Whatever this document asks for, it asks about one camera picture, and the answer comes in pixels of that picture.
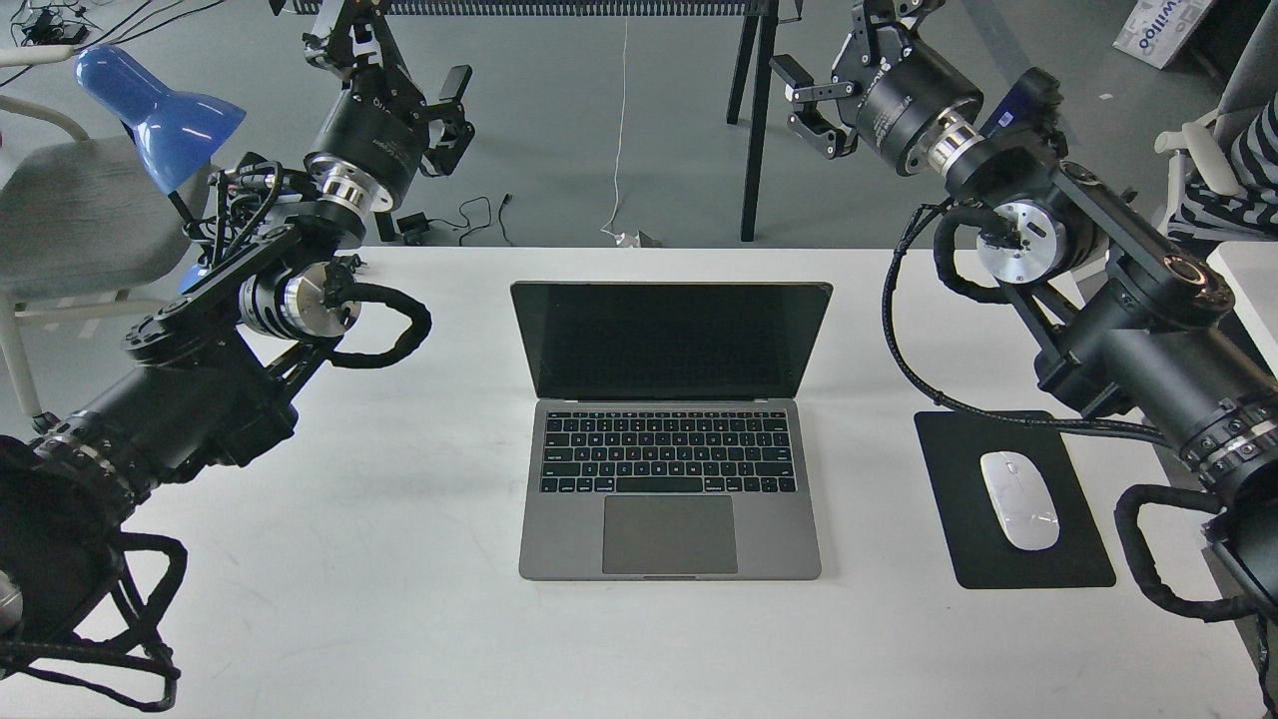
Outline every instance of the white cable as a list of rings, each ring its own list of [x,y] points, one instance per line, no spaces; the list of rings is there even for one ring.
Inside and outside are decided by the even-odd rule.
[[[617,160],[612,167],[612,216],[599,227],[603,234],[611,235],[617,241],[621,234],[612,231],[612,222],[617,218],[617,209],[621,208],[621,138],[626,130],[626,51],[630,47],[630,18],[626,18],[625,37],[621,40],[621,123],[617,126]]]

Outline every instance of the gray chair seat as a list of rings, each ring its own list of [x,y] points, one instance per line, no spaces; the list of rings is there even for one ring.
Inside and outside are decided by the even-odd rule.
[[[198,211],[207,188],[188,185]],[[176,217],[128,137],[40,148],[0,189],[0,295],[17,303],[150,284],[190,246]]]

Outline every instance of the computer mouse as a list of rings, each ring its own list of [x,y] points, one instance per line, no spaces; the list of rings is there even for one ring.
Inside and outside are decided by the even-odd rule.
[[[980,457],[989,503],[1012,547],[1026,552],[1051,548],[1061,538],[1052,496],[1043,474],[1019,452],[989,452]]]

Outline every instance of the chair leg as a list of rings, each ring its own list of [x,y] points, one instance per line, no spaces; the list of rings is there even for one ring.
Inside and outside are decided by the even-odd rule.
[[[14,304],[8,300],[0,305],[0,351],[4,352],[9,379],[13,381],[13,390],[18,395],[18,407],[27,418],[40,416],[36,381],[31,377],[31,365],[27,363],[27,349],[22,345]]]

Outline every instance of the gray floor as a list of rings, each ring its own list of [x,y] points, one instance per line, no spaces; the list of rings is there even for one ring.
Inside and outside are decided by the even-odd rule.
[[[137,4],[89,5],[89,18],[107,26]],[[17,6],[17,0],[0,0],[0,11]],[[777,51],[819,75],[847,33],[847,6],[806,3],[803,22],[781,27]],[[1063,129],[1072,158],[1116,189],[1136,188],[1136,208],[1150,215],[1160,204],[1167,169],[1151,149],[1154,135],[1210,109],[1219,86],[1186,60],[1157,70],[1113,50],[1131,6],[1128,0],[956,0],[927,22],[923,36],[985,92],[987,107],[1031,64],[1056,74],[1066,97]],[[302,60],[300,34],[312,22],[272,18],[265,0],[231,0],[125,47],[171,87],[216,95],[248,110],[217,162],[234,163],[252,149],[299,166],[337,88],[336,78]],[[428,93],[450,65],[474,66],[465,105],[478,130],[460,169],[449,178],[419,178],[400,215],[422,211],[460,222],[456,208],[463,201],[498,201],[510,193],[504,221],[514,244],[613,241],[598,227],[613,208],[625,20],[395,18],[392,28]],[[643,230],[675,248],[743,246],[737,238],[749,123],[745,116],[736,126],[723,121],[739,34],[740,20],[731,18],[629,22],[615,231]],[[0,77],[8,72],[0,70]],[[0,92],[63,109],[92,134],[119,130],[114,117],[79,91],[69,64],[37,68]],[[772,95],[758,231],[745,250],[888,246],[919,202],[943,197],[938,176],[898,178],[868,151],[823,160],[786,129],[789,107],[780,83],[773,83]],[[42,124],[12,116],[0,117],[0,180],[32,147],[59,139]],[[479,206],[472,203],[469,211],[483,222]],[[458,232],[435,230],[427,241],[456,244]],[[496,226],[469,235],[466,243],[505,244]],[[165,296],[175,286],[176,278],[169,277],[146,292]],[[26,331],[47,409],[69,412],[128,372],[116,337],[130,322]],[[32,434],[8,383],[0,383],[0,434]]]

